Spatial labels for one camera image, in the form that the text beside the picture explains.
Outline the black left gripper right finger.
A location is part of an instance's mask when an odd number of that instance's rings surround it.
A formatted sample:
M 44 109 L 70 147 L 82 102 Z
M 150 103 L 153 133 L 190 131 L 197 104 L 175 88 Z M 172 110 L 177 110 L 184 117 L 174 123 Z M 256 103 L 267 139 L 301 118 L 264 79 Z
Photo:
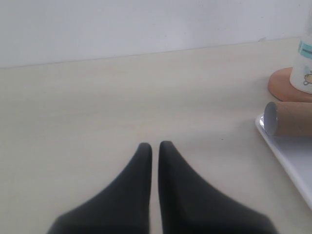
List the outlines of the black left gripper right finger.
M 158 194 L 165 234 L 276 234 L 271 220 L 206 182 L 171 141 L 159 146 Z

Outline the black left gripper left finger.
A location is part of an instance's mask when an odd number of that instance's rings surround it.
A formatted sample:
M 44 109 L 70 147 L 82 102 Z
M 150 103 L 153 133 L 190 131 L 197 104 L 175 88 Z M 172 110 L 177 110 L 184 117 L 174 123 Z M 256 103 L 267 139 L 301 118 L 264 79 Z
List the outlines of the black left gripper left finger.
M 152 148 L 139 144 L 123 171 L 95 197 L 59 216 L 50 234 L 148 234 Z

